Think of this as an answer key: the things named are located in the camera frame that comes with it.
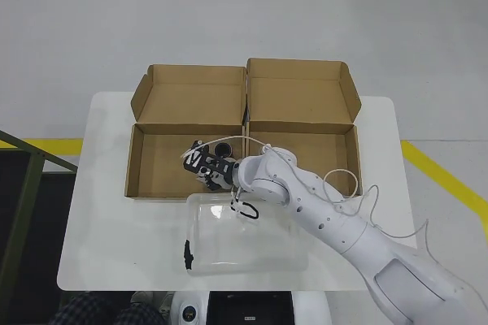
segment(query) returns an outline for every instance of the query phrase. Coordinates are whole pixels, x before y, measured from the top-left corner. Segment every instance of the cardboard box lid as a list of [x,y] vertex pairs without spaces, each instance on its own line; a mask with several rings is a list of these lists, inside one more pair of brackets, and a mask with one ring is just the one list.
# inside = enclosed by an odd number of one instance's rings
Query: cardboard box lid
[[241,125],[246,69],[154,64],[131,106],[140,124]]
[[340,61],[250,58],[250,121],[353,124],[361,101]]

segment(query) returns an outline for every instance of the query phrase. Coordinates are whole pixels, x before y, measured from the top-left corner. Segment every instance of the open cardboard box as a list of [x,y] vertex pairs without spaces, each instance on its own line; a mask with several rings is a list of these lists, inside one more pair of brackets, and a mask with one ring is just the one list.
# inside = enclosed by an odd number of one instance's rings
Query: open cardboard box
[[[293,152],[298,167],[320,177],[348,169],[361,185],[353,124],[361,102],[345,63],[250,58],[247,105],[250,137]],[[246,155],[259,154],[259,147],[250,141]],[[328,182],[342,194],[354,191],[346,173],[333,173]]]
[[[196,140],[242,135],[246,69],[152,65],[131,101],[127,197],[188,197],[211,193],[180,158]],[[244,141],[227,141],[242,158]]]

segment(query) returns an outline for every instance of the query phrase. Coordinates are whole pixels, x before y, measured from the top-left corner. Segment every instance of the clear plastic container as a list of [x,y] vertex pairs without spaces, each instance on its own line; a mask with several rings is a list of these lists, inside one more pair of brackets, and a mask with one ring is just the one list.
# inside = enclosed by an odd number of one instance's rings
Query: clear plastic container
[[194,259],[192,276],[264,271],[304,271],[307,251],[302,231],[280,206],[243,193],[242,202],[259,212],[249,219],[231,210],[231,194],[188,197],[187,239]]

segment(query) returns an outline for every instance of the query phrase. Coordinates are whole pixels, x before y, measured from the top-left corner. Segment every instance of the yellow tape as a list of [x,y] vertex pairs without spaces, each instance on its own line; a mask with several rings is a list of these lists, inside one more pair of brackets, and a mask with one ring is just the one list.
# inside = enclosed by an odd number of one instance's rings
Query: yellow tape
[[428,158],[410,142],[401,141],[401,149],[406,160],[479,215],[486,235],[486,242],[488,243],[488,202],[457,180],[434,160]]
[[[82,139],[23,139],[24,141],[47,151],[50,154],[75,156],[81,152]],[[14,148],[6,142],[0,141],[1,148]]]

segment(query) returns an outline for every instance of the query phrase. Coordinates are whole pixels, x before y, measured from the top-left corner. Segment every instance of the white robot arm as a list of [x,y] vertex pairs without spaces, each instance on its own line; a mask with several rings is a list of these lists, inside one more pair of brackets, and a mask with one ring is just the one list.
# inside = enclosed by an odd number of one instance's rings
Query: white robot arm
[[473,323],[463,303],[464,289],[444,269],[355,215],[354,204],[343,201],[327,183],[329,198],[340,203],[323,199],[322,179],[297,168],[290,151],[264,146],[263,153],[234,167],[235,185],[284,206],[300,227],[339,252],[363,276],[374,301],[394,324]]

